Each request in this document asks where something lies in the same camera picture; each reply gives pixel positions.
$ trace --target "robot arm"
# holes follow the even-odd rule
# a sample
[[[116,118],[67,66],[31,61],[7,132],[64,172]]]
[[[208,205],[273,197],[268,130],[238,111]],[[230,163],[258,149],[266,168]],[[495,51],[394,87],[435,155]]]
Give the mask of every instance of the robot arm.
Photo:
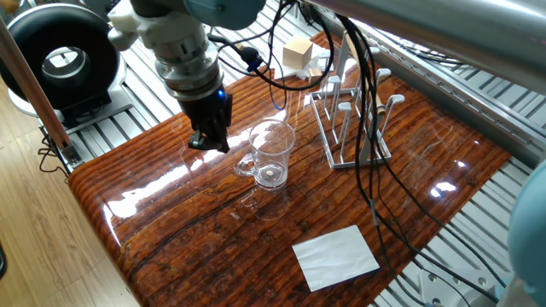
[[[113,23],[108,38],[117,49],[130,48],[140,37],[154,51],[157,73],[191,120],[191,148],[229,151],[232,97],[202,22],[239,30],[252,24],[264,5],[265,0],[122,0],[108,15]]]

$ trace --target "wooden table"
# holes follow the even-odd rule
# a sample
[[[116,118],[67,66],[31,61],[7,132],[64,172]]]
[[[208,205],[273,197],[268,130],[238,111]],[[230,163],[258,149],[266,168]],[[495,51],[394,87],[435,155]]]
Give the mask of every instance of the wooden table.
[[[313,38],[325,46],[323,35]],[[350,73],[346,84],[354,84]],[[289,78],[288,84],[305,81]],[[329,168],[312,105],[288,93],[285,111],[271,106],[269,88],[244,78],[234,94],[231,151],[187,148],[193,131],[179,114],[125,145],[80,166],[70,188],[133,293],[145,306],[366,306],[392,280],[380,253],[369,208],[354,170]],[[447,222],[508,159],[508,154],[453,119],[398,78],[379,95],[403,94],[386,142],[391,166],[417,199]],[[277,103],[283,93],[274,90]],[[233,165],[250,151],[253,123],[285,119],[298,140],[287,186],[264,196]],[[368,168],[362,168],[368,185]],[[439,227],[424,217],[380,168],[381,195],[410,241],[424,247]],[[258,208],[251,207],[258,198]],[[388,217],[384,206],[379,212]],[[381,270],[311,293],[292,245],[356,224]],[[415,256],[383,227],[398,272]]]

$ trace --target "wood grain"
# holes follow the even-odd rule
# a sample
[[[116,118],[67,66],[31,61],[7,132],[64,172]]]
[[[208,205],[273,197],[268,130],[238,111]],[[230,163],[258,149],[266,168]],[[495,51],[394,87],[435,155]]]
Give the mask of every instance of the wood grain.
[[[64,176],[38,170],[38,121],[15,109],[3,82],[0,119],[10,119],[0,120],[0,244],[9,263],[0,280],[0,306],[137,305]],[[44,163],[50,170],[59,165],[53,157]],[[90,282],[97,272],[102,286]]]
[[[104,258],[84,275],[83,281],[97,307],[138,307],[138,303],[108,258]]]
[[[45,307],[95,307],[84,282],[81,279],[63,288],[44,301]]]
[[[323,35],[313,41],[326,45]],[[351,72],[344,87],[356,78]],[[289,78],[287,83],[306,81]],[[239,80],[228,92],[234,95],[228,154],[186,148],[193,131],[179,114],[71,175],[74,196],[133,293],[142,305],[161,307],[370,304],[392,277],[354,170],[330,170],[305,93],[289,93],[287,109],[277,111],[268,86],[257,78]],[[395,93],[405,95],[406,102],[393,112],[386,134],[391,167],[434,216],[447,222],[508,154],[398,78],[389,78],[379,90],[383,100]],[[275,90],[274,97],[282,101],[282,91]],[[256,189],[251,177],[238,177],[233,170],[250,151],[249,129],[266,117],[285,119],[298,137],[287,186],[275,194]],[[362,176],[367,188],[368,168],[362,168]],[[423,248],[439,227],[383,166],[380,180],[383,200],[410,241]],[[379,213],[387,217],[384,206]],[[292,245],[353,224],[381,270],[310,293]],[[414,255],[382,231],[399,272]]]

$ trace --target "clear plastic cup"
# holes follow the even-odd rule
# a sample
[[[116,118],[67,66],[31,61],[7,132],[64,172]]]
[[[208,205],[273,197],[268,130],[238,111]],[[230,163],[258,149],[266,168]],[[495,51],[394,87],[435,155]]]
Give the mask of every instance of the clear plastic cup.
[[[254,176],[256,183],[266,189],[278,189],[288,178],[288,158],[296,143],[293,128],[276,119],[264,119],[251,130],[248,141],[253,151],[235,165],[241,176]]]

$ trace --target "wire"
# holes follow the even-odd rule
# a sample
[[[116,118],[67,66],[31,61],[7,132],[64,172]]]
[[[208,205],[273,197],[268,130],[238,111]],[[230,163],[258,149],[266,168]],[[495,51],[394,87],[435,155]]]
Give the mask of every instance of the wire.
[[[224,60],[223,58],[221,57],[218,57],[218,59],[223,63],[225,64],[227,67],[233,69],[234,71],[240,73],[240,74],[243,74],[245,76],[248,76],[250,78],[256,78],[258,75],[256,74],[251,74],[251,73],[248,73],[248,72],[243,72],[241,69],[237,68],[237,67],[234,67],[233,65],[229,64],[226,60]]]
[[[330,48],[330,57],[328,59],[328,64],[326,65],[326,70],[324,71],[324,73],[322,74],[322,76],[318,80],[316,80],[312,84],[302,86],[302,87],[291,87],[291,86],[286,86],[285,84],[278,84],[277,82],[272,81],[272,80],[268,79],[267,77],[265,77],[265,75],[263,73],[261,73],[260,71],[256,70],[255,71],[256,74],[258,74],[258,76],[260,78],[262,78],[268,84],[273,85],[273,86],[275,86],[275,87],[277,87],[277,88],[279,88],[281,90],[302,91],[302,90],[308,90],[308,89],[311,89],[311,88],[315,87],[316,85],[320,84],[324,80],[324,78],[326,78],[326,76],[328,76],[329,71],[330,71],[330,67],[332,66],[332,63],[334,62],[334,40],[332,39],[332,34],[330,33],[330,30],[328,29],[328,27],[324,23],[324,20],[322,19],[322,17],[316,12],[316,10],[314,8],[312,8],[311,11],[318,18],[319,24],[321,25],[322,29],[324,30],[324,33],[326,34],[326,37],[328,38],[328,46]]]
[[[59,153],[57,153],[58,149],[56,148],[56,145],[53,143],[53,141],[49,138],[49,135],[45,135],[44,138],[42,139],[42,144],[44,146],[46,146],[46,148],[40,148],[38,150],[38,155],[41,155],[43,156],[42,157],[42,160],[40,161],[40,171],[41,172],[45,172],[45,173],[52,173],[52,172],[56,172],[56,171],[61,171],[64,175],[65,175],[65,183],[67,183],[67,180],[68,180],[68,170],[64,170],[63,168],[61,168],[60,166],[57,166],[54,170],[46,170],[44,169],[44,162],[45,162],[45,159],[47,157],[57,157],[59,158],[59,160],[61,161],[61,163],[63,164],[63,167],[65,167],[67,169],[67,166],[65,165],[64,161],[62,160],[61,156],[59,155]]]
[[[402,226],[398,222],[398,219],[396,218],[394,213],[392,213],[391,208],[389,208],[389,206],[386,204],[386,202],[381,197],[380,186],[381,186],[381,175],[380,175],[380,172],[379,172],[379,168],[377,168],[377,195],[378,195],[381,203],[383,204],[383,206],[389,211],[389,214],[391,215],[394,222],[397,224],[398,230],[400,230],[400,234],[402,234],[404,240],[406,242],[409,242],[410,240],[408,240],[408,236],[406,235],[405,231],[402,229]],[[471,307],[470,303],[467,301],[467,298],[465,298],[464,295],[455,286],[451,285],[447,280],[445,280],[441,276],[438,276],[438,275],[434,274],[433,272],[431,272],[430,270],[425,269],[425,267],[422,264],[420,264],[417,260],[412,260],[412,262],[415,265],[417,265],[417,267],[419,267],[419,269],[422,269],[422,270],[428,272],[429,274],[432,274],[432,275],[438,277],[441,281],[445,282],[449,287],[451,287],[453,290],[455,290],[457,292],[457,294],[459,294],[461,296],[461,298],[465,301],[465,303],[468,305],[468,307]]]
[[[344,25],[345,29],[347,30],[347,32],[349,33],[349,36],[351,38],[351,40],[353,42],[355,42],[355,45],[357,46],[356,49],[357,49],[357,57],[358,57],[358,62],[360,64],[360,70],[361,70],[361,79],[362,80],[365,80],[367,81],[369,84],[368,84],[368,90],[371,91],[371,95],[372,97],[376,97],[376,93],[375,93],[375,76],[370,76],[371,74],[371,71],[369,70],[369,66],[368,66],[368,62],[365,60],[365,57],[364,57],[364,54],[363,54],[363,51],[362,51],[362,48],[361,48],[361,45],[360,43],[357,43],[358,42],[358,39],[357,39],[357,36],[355,34],[355,31],[354,29],[352,29],[352,26],[350,24],[350,22],[348,22],[349,20],[344,17],[344,16],[341,16],[341,15],[338,15],[337,14],[337,17],[340,19],[341,23]],[[372,62],[372,71],[374,71],[374,68],[375,68],[375,64]],[[367,108],[364,107],[364,101],[367,100],[366,97],[368,97],[367,95],[363,97],[362,99],[362,110],[364,111],[364,114],[367,114],[368,113],[368,110]],[[372,98],[372,108],[374,107],[377,107],[375,105],[375,98]],[[358,188],[361,192],[361,195],[364,197],[364,200],[368,203],[370,209],[372,210],[372,216],[374,217],[374,223],[375,223],[375,229],[377,230],[377,235],[379,237],[379,242],[380,242],[380,245],[381,245],[381,250],[382,250],[382,253],[383,253],[383,258],[385,258],[386,260],[386,265],[388,267],[388,269],[390,270],[391,274],[392,274],[392,278],[393,280],[395,280],[395,282],[397,282],[397,284],[400,286],[400,288],[406,293],[406,295],[408,295],[409,298],[411,298],[413,301],[415,301],[416,303],[418,303],[419,305],[421,306],[425,306],[425,303],[423,303],[422,301],[420,301],[418,298],[416,298],[405,286],[404,284],[402,284],[402,282],[398,279],[397,277],[397,274],[396,274],[396,271],[394,270],[394,268],[392,267],[391,265],[391,262],[387,256],[387,253],[386,253],[386,247],[385,247],[385,242],[383,241],[383,236],[381,234],[381,231],[380,231],[380,227],[379,227],[379,223],[377,222],[377,217],[379,216],[378,215],[378,212],[376,212],[375,210],[375,203],[373,201],[373,185],[370,184],[370,193],[369,193],[369,198],[371,200],[368,199],[368,197],[366,196],[364,190],[363,190],[363,187],[362,187],[362,183],[361,183],[361,180],[360,180],[360,154],[359,154],[359,149],[360,149],[360,139],[362,137],[362,133],[360,133],[360,131],[363,131],[363,126],[364,126],[364,120],[365,120],[365,116],[361,116],[360,117],[360,120],[358,122],[358,136],[357,136],[357,146],[356,146],[356,152],[355,152],[355,171],[357,173],[357,183],[358,183]],[[372,129],[375,128],[375,117],[372,118]],[[374,169],[374,160],[372,159],[371,160],[371,163],[370,163],[370,174],[371,174],[371,177],[373,178],[373,169]]]
[[[355,31],[357,32],[358,36],[364,41],[364,44],[368,48],[369,46],[367,44],[367,41],[366,41],[364,35],[360,32],[360,30],[358,28],[356,28],[355,26],[354,26],[354,28],[355,28]],[[377,138],[375,138],[375,142],[378,145],[378,149],[379,149],[378,152],[380,153],[380,156],[381,156],[386,168],[389,170],[389,172],[391,173],[391,175],[395,179],[395,181],[398,183],[398,185],[400,185],[400,187],[402,187],[404,192],[415,202],[415,204],[419,207],[419,209],[421,209],[421,211],[423,211],[423,213],[425,213],[428,217],[430,217],[435,223],[440,225],[443,229],[446,229],[451,235],[453,235],[457,240],[459,240],[468,250],[470,250],[471,253],[473,253],[481,261],[481,263],[491,272],[491,274],[493,276],[495,276],[497,281],[503,287],[506,287],[506,283],[504,283],[504,281],[500,278],[500,276],[493,270],[493,268],[487,263],[487,261],[485,261],[485,259],[481,255],[479,255],[479,253],[474,248],[472,248],[465,240],[463,240],[453,230],[451,230],[450,228],[445,227],[445,225],[443,223],[441,223],[436,217],[434,217],[432,214],[430,214],[430,212],[428,212],[427,209],[425,209],[421,205],[421,203],[419,203],[419,201],[415,198],[415,196],[404,186],[404,184],[400,181],[400,179],[396,176],[396,174],[394,174],[394,171],[392,171],[390,165],[385,160],[385,156],[384,156],[382,150],[380,149],[380,144],[379,144]]]
[[[461,293],[461,291],[459,291],[459,289],[457,289],[455,286],[451,285],[451,283],[449,283],[446,279],[444,279],[442,276],[438,276],[437,274],[434,274],[433,272],[431,272],[430,270],[428,269],[425,269],[425,267],[422,266],[422,264],[420,264],[417,260],[413,260],[412,261],[417,267],[419,267],[419,269],[422,269],[424,270],[425,272],[427,272],[428,274],[432,274],[434,277],[438,278],[439,280],[445,282],[448,286],[450,286],[451,289],[455,290],[455,292],[457,292],[457,294],[459,294],[459,296],[461,296],[462,300],[467,304],[468,307],[472,307],[470,305],[470,302],[468,302],[467,298],[464,297],[464,295]]]
[[[279,65],[279,67],[281,68],[281,78],[282,78],[282,84],[284,85],[285,82],[284,82],[284,71],[282,70],[282,65],[281,63],[279,62],[279,60],[276,58],[275,55],[273,55],[273,58],[275,58],[275,61],[276,63]],[[273,99],[273,91],[272,91],[272,88],[271,88],[271,84],[270,84],[270,96],[271,96],[271,102],[273,102],[273,106],[275,107],[275,109],[281,111],[281,110],[284,110],[284,108],[287,106],[287,100],[288,100],[288,94],[287,94],[287,91],[284,90],[284,103],[282,104],[282,107],[278,107],[275,103],[275,100]]]
[[[362,33],[354,26],[354,24],[352,24],[351,21],[349,21],[348,18],[344,17],[344,16],[340,16],[340,15],[337,15],[337,17],[341,20],[341,23],[344,25],[345,29],[347,30],[351,40],[353,42],[357,42],[358,41],[358,37],[357,37],[357,34],[358,36],[362,39],[362,41],[364,42],[364,44],[366,45],[366,48],[367,48],[367,51],[369,52],[369,56],[371,58],[371,61],[372,61],[372,64],[373,64],[373,58],[371,57],[371,52],[369,50],[369,46],[365,40],[365,38],[363,37]],[[364,56],[363,56],[363,52],[362,52],[362,47],[359,43],[356,43],[355,44],[356,46],[356,49],[357,49],[357,53],[358,53],[358,61],[360,63],[360,67],[361,67],[361,79],[364,80],[364,78],[366,77],[366,75],[370,75],[370,71],[369,71],[369,67],[365,67],[364,66],[364,63],[366,63],[365,59],[364,59]],[[370,82],[370,79],[368,78],[367,79],[368,83],[369,83],[369,90],[371,90],[372,92],[372,109],[373,109],[373,113],[376,115],[376,112],[377,112],[377,109],[376,109],[376,106],[375,106],[375,88],[374,86],[371,84]],[[364,106],[364,99],[362,99],[361,101],[361,104],[362,104],[362,110],[367,110],[367,106]],[[360,141],[361,141],[361,137],[362,137],[362,133],[363,133],[363,123],[364,123],[364,117],[361,117],[360,120],[359,120],[359,131],[358,131],[358,135],[357,135],[357,151],[358,149],[360,148],[359,145],[360,145]],[[367,133],[367,137],[369,139],[371,139],[373,137],[373,135],[376,134],[376,130],[373,130],[373,133],[372,133],[372,136],[370,136],[368,133]],[[385,157],[384,157],[384,154],[382,153],[382,150],[380,149],[379,147],[379,150],[378,152],[380,153],[381,157],[383,158],[383,160],[385,161]],[[431,262],[432,264],[440,267],[442,270],[444,270],[445,272],[447,272],[448,274],[454,276],[455,278],[457,278],[459,281],[461,282],[464,282],[465,284],[469,285],[472,289],[478,291],[479,293],[483,294],[484,296],[486,296],[487,298],[491,299],[493,302],[497,303],[498,302],[498,299],[491,295],[490,293],[484,291],[482,288],[474,285],[472,282],[470,282],[469,280],[463,278],[462,276],[458,275],[456,272],[454,272],[453,270],[445,267],[444,265],[442,265],[440,262],[438,262],[437,260],[429,257],[428,255],[426,255],[425,253],[421,252],[419,249],[417,249],[416,247],[414,247],[413,245],[411,245],[408,241],[406,241],[401,235],[399,235],[392,227],[391,225],[389,225],[385,219],[381,216],[381,214],[379,214],[379,212],[376,212],[375,211],[375,208],[373,206],[373,202],[370,202],[368,196],[365,194],[364,190],[363,190],[363,187],[362,187],[362,181],[360,179],[360,171],[359,171],[359,155],[356,154],[356,165],[355,165],[355,170],[356,170],[356,173],[357,173],[357,187],[358,187],[358,190],[360,191],[364,201],[366,201],[366,203],[370,206],[370,209],[372,210],[372,215],[373,215],[373,218],[375,220],[375,223],[377,224],[376,222],[376,219],[379,219],[386,227],[387,229],[389,229],[389,231],[391,231],[391,233],[399,240],[401,240],[411,251],[415,252],[415,253],[418,253],[419,255],[421,255],[422,257],[424,257],[426,260],[428,260],[429,262]]]

